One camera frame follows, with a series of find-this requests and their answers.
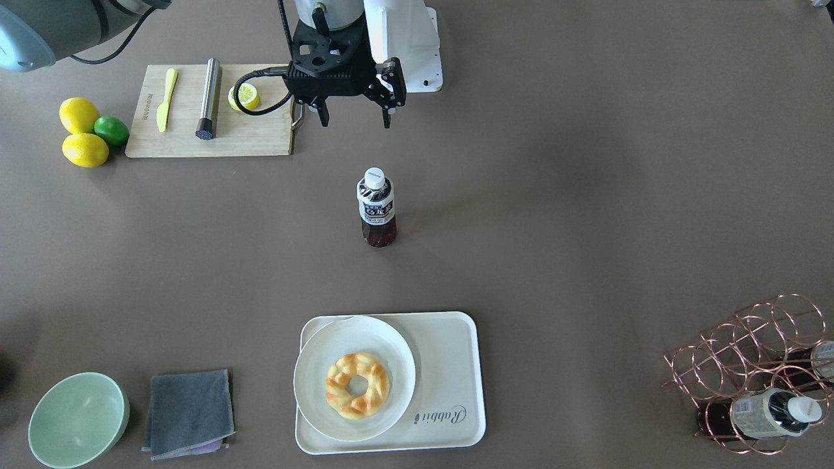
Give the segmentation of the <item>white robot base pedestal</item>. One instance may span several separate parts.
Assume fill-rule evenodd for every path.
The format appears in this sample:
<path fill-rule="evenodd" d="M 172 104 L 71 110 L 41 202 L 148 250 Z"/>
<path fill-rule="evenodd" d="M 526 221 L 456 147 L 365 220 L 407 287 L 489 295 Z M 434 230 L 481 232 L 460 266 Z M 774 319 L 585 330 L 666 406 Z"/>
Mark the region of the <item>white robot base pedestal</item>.
<path fill-rule="evenodd" d="M 443 86 L 435 9 L 423 1 L 364 1 L 371 54 L 376 63 L 398 57 L 409 93 Z"/>

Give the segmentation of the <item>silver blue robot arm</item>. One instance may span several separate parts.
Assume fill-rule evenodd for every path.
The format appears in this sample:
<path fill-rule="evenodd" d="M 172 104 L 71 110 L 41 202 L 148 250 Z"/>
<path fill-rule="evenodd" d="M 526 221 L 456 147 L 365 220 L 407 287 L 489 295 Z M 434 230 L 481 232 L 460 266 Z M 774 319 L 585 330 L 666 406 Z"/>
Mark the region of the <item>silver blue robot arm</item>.
<path fill-rule="evenodd" d="M 2 68 L 30 72 L 51 66 L 128 31 L 134 36 L 169 1 L 3 1 Z M 330 122 L 326 99 L 364 95 L 382 109 L 384 127 L 405 104 L 407 87 L 399 57 L 375 59 L 371 53 L 366 9 L 361 1 L 298 1 L 297 27 L 282 19 L 291 53 L 287 66 L 269 66 L 239 78 L 239 89 L 254 78 L 281 77 L 286 99 L 312 107 L 324 126 Z"/>

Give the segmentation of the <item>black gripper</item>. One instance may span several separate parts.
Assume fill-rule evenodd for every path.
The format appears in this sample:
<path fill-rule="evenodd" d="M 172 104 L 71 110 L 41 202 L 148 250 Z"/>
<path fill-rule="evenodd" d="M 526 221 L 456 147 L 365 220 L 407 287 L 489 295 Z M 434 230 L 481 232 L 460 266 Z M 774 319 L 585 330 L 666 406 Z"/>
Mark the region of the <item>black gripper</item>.
<path fill-rule="evenodd" d="M 398 57 L 376 63 L 371 54 L 366 19 L 345 29 L 321 35 L 298 21 L 291 48 L 291 63 L 284 78 L 290 92 L 315 111 L 322 127 L 330 124 L 328 97 L 364 95 L 382 109 L 383 125 L 391 125 L 396 107 L 406 102 L 404 72 Z"/>

